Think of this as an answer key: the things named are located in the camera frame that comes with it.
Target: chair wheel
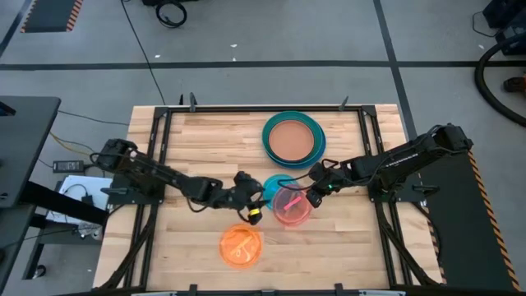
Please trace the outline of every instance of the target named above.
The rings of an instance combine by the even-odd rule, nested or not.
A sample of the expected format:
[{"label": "chair wheel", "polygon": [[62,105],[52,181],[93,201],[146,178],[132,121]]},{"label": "chair wheel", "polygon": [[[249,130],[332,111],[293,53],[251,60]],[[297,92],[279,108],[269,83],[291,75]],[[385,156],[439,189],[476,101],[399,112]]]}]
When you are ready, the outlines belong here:
[{"label": "chair wheel", "polygon": [[43,265],[36,266],[36,271],[35,271],[35,274],[33,275],[33,280],[41,276],[44,276],[45,274],[46,274],[46,266],[43,266]]}]

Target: black metal frame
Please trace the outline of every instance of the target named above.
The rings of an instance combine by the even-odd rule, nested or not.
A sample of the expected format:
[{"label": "black metal frame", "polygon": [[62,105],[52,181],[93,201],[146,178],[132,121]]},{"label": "black metal frame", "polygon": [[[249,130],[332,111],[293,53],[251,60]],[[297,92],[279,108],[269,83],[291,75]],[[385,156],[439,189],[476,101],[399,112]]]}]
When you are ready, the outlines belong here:
[{"label": "black metal frame", "polygon": [[[371,118],[373,131],[375,134],[375,141],[377,145],[378,151],[383,151],[383,145],[381,140],[381,134],[380,134],[380,128],[378,126],[378,120],[376,118],[376,108],[374,105],[364,105],[364,106],[341,106],[341,105],[303,105],[303,106],[297,106],[297,105],[247,105],[247,106],[200,106],[200,105],[194,105],[192,104],[191,107],[186,106],[177,106],[177,107],[157,107],[155,108],[155,115],[154,115],[154,121],[152,122],[152,128],[150,132],[150,140],[148,144],[148,156],[153,157],[154,150],[155,150],[155,141],[157,137],[157,131],[159,128],[159,121],[161,117],[165,116],[165,122],[164,122],[164,131],[163,131],[163,138],[161,141],[161,148],[160,148],[160,157],[159,162],[163,164],[166,160],[166,153],[167,153],[167,147],[168,147],[168,140],[169,140],[169,132],[170,132],[170,126],[172,121],[172,116],[175,113],[220,113],[220,112],[282,112],[282,111],[300,111],[300,112],[355,112],[358,115],[359,123],[360,123],[360,129],[362,132],[362,140],[364,144],[364,150],[366,155],[371,155],[371,144],[369,141],[369,136],[367,133],[367,125],[365,121],[365,117],[368,115]],[[153,217],[153,228],[155,227],[155,220],[157,217],[158,212],[158,205],[152,205],[150,209],[150,218]],[[382,210],[383,213],[383,207],[381,202],[375,202],[375,208],[376,212],[379,210]],[[141,222],[143,218],[143,211],[144,206],[138,205],[137,206],[137,212],[136,212],[136,218],[135,223],[133,227],[133,233],[132,233],[132,240],[131,240],[131,250],[136,245],[137,238],[139,237],[139,232],[141,231]],[[398,212],[396,210],[395,205],[390,206],[390,213],[393,220],[394,225],[394,232],[397,235],[399,239],[403,242],[403,237],[401,234],[401,228],[399,227],[399,218],[398,218]],[[389,245],[389,239],[387,236],[381,231],[381,228],[379,228],[379,231],[381,233],[381,244],[382,249],[385,257],[385,268],[387,269],[388,274],[388,280],[390,286],[397,285],[396,277],[395,277],[395,267],[393,264],[393,258],[390,250]],[[150,273],[150,259],[151,259],[151,252],[153,248],[153,240],[154,240],[154,232],[152,231],[149,237],[147,238],[145,242],[145,253],[141,268],[141,281],[140,281],[140,287],[145,288],[147,286],[148,282],[148,275]],[[411,281],[411,275],[409,272],[408,267],[404,264],[404,260],[401,259],[403,262],[404,267],[404,283],[405,284],[412,284]],[[134,263],[130,265],[128,268],[128,271],[125,276],[124,281],[124,287],[129,288],[132,286],[132,277],[133,277],[133,270],[134,270]],[[337,294],[357,294],[357,290],[343,290],[342,289],[335,289],[335,290],[299,290],[299,291],[283,291],[280,290],[279,294],[289,294],[289,295],[295,295],[295,294],[301,294],[301,295],[329,295],[329,294],[335,294],[335,291],[337,291]],[[210,294],[254,294],[254,291],[212,291],[207,292]],[[178,291],[178,294],[185,294],[185,292]]]},{"label": "black metal frame", "polygon": [[[358,112],[358,119],[360,123],[360,129],[362,132],[362,139],[364,150],[367,155],[371,155],[371,145],[369,142],[369,136],[367,133],[367,125],[365,117],[369,115],[371,117],[372,128],[375,137],[375,143],[379,152],[384,150],[383,140],[381,139],[380,127],[376,117],[376,108],[374,105],[363,105],[363,106],[349,106],[346,107],[344,104],[338,105],[248,105],[248,106],[196,106],[196,101],[193,100],[190,108],[185,106],[179,107],[157,107],[155,109],[154,122],[152,123],[152,129],[150,133],[150,141],[148,145],[148,155],[153,156],[155,148],[155,139],[158,130],[159,120],[162,116],[166,116],[166,121],[164,123],[164,132],[163,139],[161,142],[160,157],[159,162],[164,163],[166,160],[166,152],[168,148],[168,136],[169,129],[171,125],[172,116],[175,113],[217,113],[217,112],[281,112],[286,110],[295,110],[303,112]],[[491,290],[476,290],[476,289],[456,289],[444,287],[436,284],[432,279],[427,277],[425,272],[420,268],[418,263],[411,256],[409,251],[404,247],[404,239],[401,232],[401,227],[399,224],[398,211],[395,206],[396,200],[390,200],[389,209],[391,213],[391,220],[394,227],[391,227],[389,221],[385,216],[382,202],[374,200],[371,197],[371,201],[374,202],[376,208],[376,218],[378,220],[379,231],[381,235],[381,244],[384,252],[385,258],[385,268],[387,270],[387,276],[390,283],[390,291],[375,291],[375,290],[366,290],[366,289],[344,289],[341,283],[335,284],[335,289],[326,289],[326,290],[256,290],[256,291],[197,291],[196,284],[190,284],[188,291],[173,291],[166,292],[166,294],[177,294],[180,296],[197,296],[199,295],[251,295],[251,296],[275,296],[275,295],[387,295],[387,293],[400,294],[400,293],[410,293],[426,296],[435,296],[442,294],[450,295],[526,295],[526,293],[520,292],[506,292],[506,291],[491,291]],[[141,230],[141,221],[142,221],[142,210],[144,206],[138,206],[136,213],[136,224],[134,225],[134,231],[130,252],[125,256],[121,265],[113,273],[112,277],[103,284],[100,288],[94,289],[90,292],[79,293],[79,294],[68,294],[68,296],[81,296],[81,295],[130,295],[132,292],[140,293],[145,292],[148,282],[148,274],[150,272],[150,259],[151,252],[153,247],[153,238],[155,233],[155,221],[157,219],[159,206],[153,205],[151,207],[150,216],[146,222],[145,227],[139,234]],[[400,261],[403,268],[404,282],[405,284],[398,284],[395,278],[395,269],[393,265],[393,258],[390,251],[390,242],[393,243],[393,246],[399,253]],[[141,283],[138,286],[130,287],[132,281],[132,271],[134,269],[134,260],[136,254],[142,248],[142,244],[146,243],[145,246],[145,255],[143,260],[143,265],[141,268]],[[412,285],[411,282],[411,270],[419,282],[423,286]],[[122,288],[117,288],[119,282],[126,274],[127,278],[125,279],[124,286]]]},{"label": "black metal frame", "polygon": [[78,225],[46,220],[45,215],[33,214],[31,227],[39,229],[35,244],[25,265],[23,280],[32,280],[39,266],[40,256],[46,245],[100,245],[102,242],[91,236],[81,237],[75,230]]},{"label": "black metal frame", "polygon": [[25,184],[20,202],[43,207],[64,215],[84,220],[87,222],[105,225],[108,212],[95,206],[90,206],[82,201],[66,197],[37,183],[28,181]]}]

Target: metal bracket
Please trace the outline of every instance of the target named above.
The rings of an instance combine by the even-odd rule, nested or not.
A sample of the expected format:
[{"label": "metal bracket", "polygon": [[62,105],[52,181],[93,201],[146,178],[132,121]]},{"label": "metal bracket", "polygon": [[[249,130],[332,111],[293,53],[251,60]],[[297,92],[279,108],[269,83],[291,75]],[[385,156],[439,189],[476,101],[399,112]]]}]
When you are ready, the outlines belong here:
[{"label": "metal bracket", "polygon": [[344,296],[344,285],[342,283],[335,284],[336,296]]},{"label": "metal bracket", "polygon": [[188,296],[197,296],[197,284],[190,284]]},{"label": "metal bracket", "polygon": [[276,290],[262,290],[261,296],[275,296]]},{"label": "metal bracket", "polygon": [[396,197],[396,201],[402,201],[402,202],[412,202],[412,201],[423,201],[426,199],[426,196],[424,192],[421,192],[419,190],[414,190],[413,185],[415,183],[418,183],[420,179],[418,178],[418,175],[416,173],[410,174],[408,177],[406,177],[405,181],[401,184],[399,184],[397,190],[394,194],[385,194],[381,190],[378,190],[378,185],[375,185],[375,182],[372,182],[369,184],[369,197],[371,198],[371,201],[381,201],[381,202],[388,202],[391,200],[392,197]]},{"label": "metal bracket", "polygon": [[190,93],[190,112],[195,112],[196,111],[196,105],[197,105],[197,99],[196,97],[194,96],[194,93]]},{"label": "metal bracket", "polygon": [[177,291],[163,291],[163,292],[146,292],[132,294],[131,296],[178,296]]},{"label": "metal bracket", "polygon": [[405,296],[403,291],[360,290],[358,292],[358,295],[363,296]]},{"label": "metal bracket", "polygon": [[108,194],[108,203],[112,205],[157,205],[164,201],[164,190],[146,196],[133,186],[132,181],[118,173],[113,176],[110,188],[101,191]]},{"label": "metal bracket", "polygon": [[338,107],[338,110],[339,111],[345,111],[345,105],[347,104],[347,101],[348,101],[348,96],[345,97],[344,101],[342,102],[342,104]]},{"label": "metal bracket", "polygon": [[168,107],[155,107],[154,119],[163,117],[168,112]]},{"label": "metal bracket", "polygon": [[423,193],[425,197],[429,197],[439,192],[441,188],[436,185],[413,185],[413,190]]},{"label": "metal bracket", "polygon": [[48,221],[47,221],[45,215],[33,214],[33,217],[31,217],[31,221],[30,221],[30,226],[31,227],[44,229],[44,228],[46,228],[47,224],[48,224]]},{"label": "metal bracket", "polygon": [[363,105],[362,111],[371,117],[376,117],[376,107],[374,105]]}]

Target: power adapter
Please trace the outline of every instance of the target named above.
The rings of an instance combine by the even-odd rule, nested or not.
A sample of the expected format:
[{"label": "power adapter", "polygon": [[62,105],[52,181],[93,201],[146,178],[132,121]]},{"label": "power adapter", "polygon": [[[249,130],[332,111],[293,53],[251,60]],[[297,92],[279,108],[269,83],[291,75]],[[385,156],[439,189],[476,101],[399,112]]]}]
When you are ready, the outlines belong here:
[{"label": "power adapter", "polygon": [[56,160],[53,162],[53,173],[84,173],[89,166],[83,160]]}]

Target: black floor mat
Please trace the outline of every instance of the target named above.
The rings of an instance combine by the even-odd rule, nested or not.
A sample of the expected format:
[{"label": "black floor mat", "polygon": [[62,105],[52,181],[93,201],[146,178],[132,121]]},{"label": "black floor mat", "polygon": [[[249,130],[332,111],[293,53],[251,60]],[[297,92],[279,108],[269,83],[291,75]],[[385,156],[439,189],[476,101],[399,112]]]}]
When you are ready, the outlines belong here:
[{"label": "black floor mat", "polygon": [[22,33],[73,30],[83,0],[35,0],[22,26]]}]

